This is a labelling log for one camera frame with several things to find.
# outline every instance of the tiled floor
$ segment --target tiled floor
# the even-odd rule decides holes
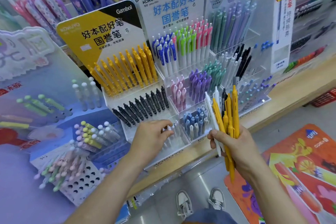
[[[263,152],[285,139],[304,125],[312,123],[320,127],[330,137],[336,138],[336,102],[325,107],[300,107],[276,122],[253,134],[259,151]],[[222,189],[225,196],[226,211],[239,224],[248,223],[235,200],[224,184],[228,175],[222,158],[213,158],[181,177],[164,185],[154,196],[137,210],[130,209],[128,224],[179,224],[182,219],[177,216],[176,193],[185,190],[192,201],[194,211],[208,207],[207,199],[213,187]]]

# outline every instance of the shoe lace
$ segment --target shoe lace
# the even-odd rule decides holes
[[[208,202],[212,205],[215,210],[223,210],[223,202],[218,201],[216,199],[208,199]]]
[[[178,216],[182,216],[183,220],[185,220],[187,217],[189,217],[193,211],[190,209],[189,202],[186,201],[181,205],[182,213],[177,212]]]

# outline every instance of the white sneaker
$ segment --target white sneaker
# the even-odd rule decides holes
[[[210,198],[208,199],[208,202],[215,210],[220,210],[220,211],[225,210],[224,194],[219,188],[213,188],[211,190]]]
[[[177,215],[181,216],[183,220],[193,214],[193,206],[191,205],[191,200],[187,192],[180,190],[176,196],[177,203]]]

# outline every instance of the wooden counter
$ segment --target wooden counter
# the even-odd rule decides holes
[[[281,82],[270,93],[269,96],[272,100],[255,112],[243,117],[241,124],[254,133],[335,86],[336,56],[314,69],[307,69]],[[138,194],[208,153],[216,155],[216,152],[211,150],[208,140],[192,145],[179,155],[163,162],[147,177],[134,184],[128,197]]]

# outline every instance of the red basket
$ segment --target red basket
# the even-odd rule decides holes
[[[324,93],[323,95],[311,101],[310,104],[314,107],[322,107],[326,104],[334,102],[335,100],[336,100],[336,88],[333,88],[330,91]]]

